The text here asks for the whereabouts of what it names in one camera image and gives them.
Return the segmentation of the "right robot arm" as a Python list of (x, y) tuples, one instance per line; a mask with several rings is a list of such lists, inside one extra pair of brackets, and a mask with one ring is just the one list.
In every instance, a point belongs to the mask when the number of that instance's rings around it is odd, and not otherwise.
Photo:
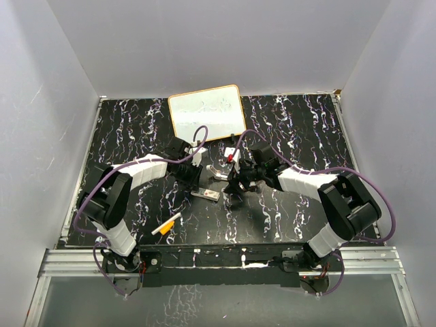
[(375, 223), (381, 209), (360, 178), (353, 172), (341, 174), (303, 174), (275, 154), (272, 147), (259, 143), (251, 149), (253, 158), (242, 159), (236, 148), (226, 148), (225, 157), (232, 168), (225, 193), (253, 191), (257, 182), (265, 182), (277, 191), (299, 193), (317, 200), (327, 222), (302, 251), (282, 257), (286, 264), (319, 270), (328, 256)]

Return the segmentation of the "white staple box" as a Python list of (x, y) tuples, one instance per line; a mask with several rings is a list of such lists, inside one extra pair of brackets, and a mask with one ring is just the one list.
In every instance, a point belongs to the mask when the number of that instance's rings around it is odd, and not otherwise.
[(198, 197), (198, 198), (203, 198), (206, 200), (214, 201), (214, 202), (217, 202), (220, 198), (219, 192), (213, 191), (210, 189), (204, 189), (201, 187), (198, 190), (191, 191), (191, 195)]

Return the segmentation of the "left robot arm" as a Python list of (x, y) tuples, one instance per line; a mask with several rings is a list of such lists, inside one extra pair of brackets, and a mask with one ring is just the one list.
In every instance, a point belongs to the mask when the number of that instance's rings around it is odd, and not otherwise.
[(151, 181), (173, 176), (188, 190), (197, 190), (206, 149), (199, 144), (173, 138), (156, 154), (119, 165), (95, 164), (80, 199), (78, 215), (87, 218), (117, 255), (117, 264), (135, 271), (141, 261), (136, 240), (127, 228), (124, 216), (130, 192)]

